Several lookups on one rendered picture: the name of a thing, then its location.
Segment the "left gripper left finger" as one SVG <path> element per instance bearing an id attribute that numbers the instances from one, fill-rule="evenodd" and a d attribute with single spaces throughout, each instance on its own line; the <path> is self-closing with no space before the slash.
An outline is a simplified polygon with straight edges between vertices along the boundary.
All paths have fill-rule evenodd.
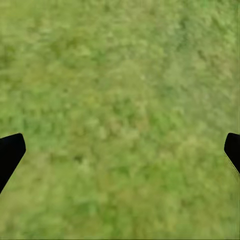
<path id="1" fill-rule="evenodd" d="M 0 193 L 26 152 L 21 133 L 0 138 Z"/>

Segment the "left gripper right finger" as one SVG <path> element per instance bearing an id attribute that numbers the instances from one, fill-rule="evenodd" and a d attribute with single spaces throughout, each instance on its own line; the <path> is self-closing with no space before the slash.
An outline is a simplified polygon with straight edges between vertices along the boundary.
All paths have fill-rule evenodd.
<path id="1" fill-rule="evenodd" d="M 229 133 L 227 135 L 224 151 L 240 173 L 240 135 Z"/>

